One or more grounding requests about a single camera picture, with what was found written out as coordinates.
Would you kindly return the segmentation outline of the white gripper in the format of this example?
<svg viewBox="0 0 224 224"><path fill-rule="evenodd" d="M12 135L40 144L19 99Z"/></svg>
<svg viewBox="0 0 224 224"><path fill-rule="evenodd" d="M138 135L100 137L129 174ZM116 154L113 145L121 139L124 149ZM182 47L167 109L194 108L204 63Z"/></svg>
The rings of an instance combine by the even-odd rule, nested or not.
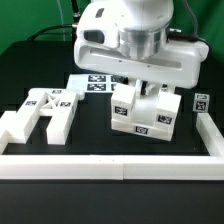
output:
<svg viewBox="0 0 224 224"><path fill-rule="evenodd" d="M143 81L148 96L159 84L191 89L197 85L201 63L209 47L203 42L170 40L157 54L145 60L133 60L119 51L88 44L78 39L74 46L75 63L82 69L133 78L129 85L141 96Z"/></svg>

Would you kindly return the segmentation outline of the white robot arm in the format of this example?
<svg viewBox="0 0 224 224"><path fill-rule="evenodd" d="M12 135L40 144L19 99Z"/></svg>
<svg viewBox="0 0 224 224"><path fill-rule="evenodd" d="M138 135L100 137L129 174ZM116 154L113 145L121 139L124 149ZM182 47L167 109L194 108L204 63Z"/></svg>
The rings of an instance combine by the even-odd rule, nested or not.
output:
<svg viewBox="0 0 224 224"><path fill-rule="evenodd" d="M74 60L82 69L191 89L208 45L169 28L173 0L90 3L76 31Z"/></svg>

